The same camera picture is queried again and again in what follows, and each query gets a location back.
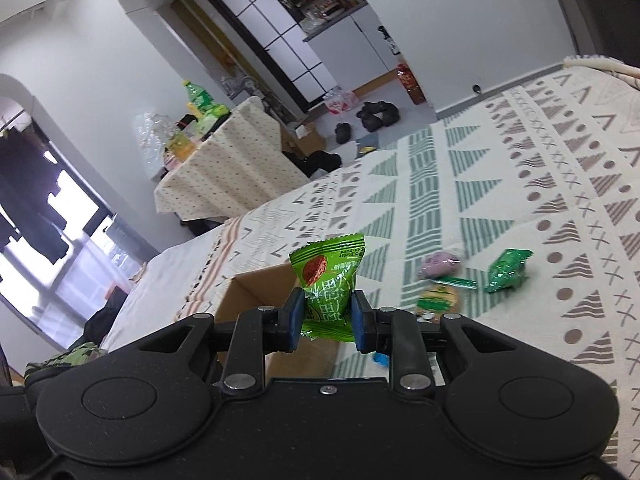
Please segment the bright green snack pack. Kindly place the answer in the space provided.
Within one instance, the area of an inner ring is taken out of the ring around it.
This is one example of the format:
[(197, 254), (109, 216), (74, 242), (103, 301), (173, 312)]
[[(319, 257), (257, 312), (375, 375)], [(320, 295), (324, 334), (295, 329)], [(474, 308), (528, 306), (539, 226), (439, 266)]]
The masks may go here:
[(290, 263), (306, 301), (303, 336), (354, 341), (345, 311), (366, 249), (358, 233), (310, 242), (292, 252)]

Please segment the clear green-edged biscuit pack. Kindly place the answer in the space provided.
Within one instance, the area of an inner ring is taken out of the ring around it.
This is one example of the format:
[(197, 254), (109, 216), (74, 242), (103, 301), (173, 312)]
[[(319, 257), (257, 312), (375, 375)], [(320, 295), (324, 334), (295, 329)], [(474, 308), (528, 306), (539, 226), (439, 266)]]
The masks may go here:
[(414, 316), (425, 323), (438, 323), (445, 314), (462, 312), (463, 300), (470, 292), (477, 292), (477, 281), (456, 276), (432, 278), (416, 300)]

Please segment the brown cardboard box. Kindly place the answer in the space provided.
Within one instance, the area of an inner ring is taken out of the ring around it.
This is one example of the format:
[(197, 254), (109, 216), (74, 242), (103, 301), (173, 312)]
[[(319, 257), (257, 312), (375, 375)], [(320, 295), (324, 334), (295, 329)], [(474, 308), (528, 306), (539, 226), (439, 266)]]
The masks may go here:
[[(289, 263), (235, 276), (214, 313), (216, 323), (234, 322), (241, 313), (260, 306), (282, 308), (296, 280)], [(337, 353), (337, 341), (302, 337), (295, 352), (265, 357), (266, 378), (329, 378)]]

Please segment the purple round pastry pack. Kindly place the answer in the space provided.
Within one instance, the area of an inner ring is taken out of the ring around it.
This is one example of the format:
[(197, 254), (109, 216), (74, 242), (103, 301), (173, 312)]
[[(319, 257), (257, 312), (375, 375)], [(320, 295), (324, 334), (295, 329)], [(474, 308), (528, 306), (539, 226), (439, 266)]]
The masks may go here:
[(422, 259), (419, 269), (420, 278), (441, 278), (454, 274), (461, 266), (461, 259), (452, 252), (433, 252)]

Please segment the dark green candy pack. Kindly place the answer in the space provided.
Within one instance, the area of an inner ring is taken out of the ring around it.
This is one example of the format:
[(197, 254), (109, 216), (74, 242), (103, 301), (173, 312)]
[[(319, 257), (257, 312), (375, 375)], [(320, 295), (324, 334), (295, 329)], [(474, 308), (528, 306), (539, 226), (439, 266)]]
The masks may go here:
[(529, 249), (506, 249), (488, 269), (485, 292), (517, 289), (526, 279), (526, 261), (533, 255)]

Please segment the patterned white green bedspread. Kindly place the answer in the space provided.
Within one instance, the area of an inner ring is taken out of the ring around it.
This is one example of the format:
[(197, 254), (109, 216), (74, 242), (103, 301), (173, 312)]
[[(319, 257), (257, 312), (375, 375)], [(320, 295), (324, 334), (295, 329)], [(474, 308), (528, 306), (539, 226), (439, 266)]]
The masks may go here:
[[(478, 285), (463, 314), (601, 376), (620, 402), (604, 458), (638, 477), (637, 77), (570, 61), (162, 252), (103, 347), (215, 313), (235, 276), (352, 233), (366, 239), (357, 285), (373, 307), (414, 309), (422, 259), (452, 252)], [(508, 248), (533, 252), (526, 279), (488, 294)]]

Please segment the table with dotted cream cloth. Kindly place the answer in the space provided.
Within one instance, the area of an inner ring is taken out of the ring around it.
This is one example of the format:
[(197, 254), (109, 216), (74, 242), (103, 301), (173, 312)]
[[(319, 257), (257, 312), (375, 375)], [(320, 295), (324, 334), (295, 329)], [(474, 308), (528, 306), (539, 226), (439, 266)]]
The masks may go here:
[(252, 96), (160, 180), (155, 208), (182, 221), (233, 218), (308, 182), (282, 153), (280, 122)]

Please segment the black slippers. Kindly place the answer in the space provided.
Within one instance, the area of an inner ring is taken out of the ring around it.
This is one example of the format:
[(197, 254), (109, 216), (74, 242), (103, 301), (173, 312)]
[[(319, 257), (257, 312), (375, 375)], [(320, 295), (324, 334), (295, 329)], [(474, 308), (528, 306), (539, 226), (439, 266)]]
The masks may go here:
[[(390, 102), (365, 102), (358, 110), (356, 117), (364, 130), (374, 133), (383, 127), (395, 125), (400, 121), (398, 107)], [(342, 145), (352, 140), (352, 126), (348, 122), (340, 122), (334, 130), (335, 141)]]

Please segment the green soda bottle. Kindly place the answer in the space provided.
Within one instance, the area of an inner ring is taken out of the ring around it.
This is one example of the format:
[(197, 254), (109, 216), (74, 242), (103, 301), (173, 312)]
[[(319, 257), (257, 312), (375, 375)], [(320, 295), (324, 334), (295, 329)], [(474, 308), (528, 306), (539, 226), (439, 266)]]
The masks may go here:
[(202, 86), (194, 84), (190, 80), (183, 81), (189, 99), (189, 110), (198, 118), (198, 132), (209, 132), (219, 119), (230, 114), (229, 107), (218, 103), (212, 95)]

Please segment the red oil bottle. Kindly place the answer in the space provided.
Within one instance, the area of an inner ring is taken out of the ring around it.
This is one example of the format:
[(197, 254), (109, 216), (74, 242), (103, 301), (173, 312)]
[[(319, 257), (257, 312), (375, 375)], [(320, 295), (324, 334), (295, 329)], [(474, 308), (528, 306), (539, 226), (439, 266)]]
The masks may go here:
[(424, 96), (416, 76), (413, 75), (413, 72), (405, 62), (400, 62), (397, 65), (397, 77), (413, 104), (420, 105), (426, 102), (426, 96)]

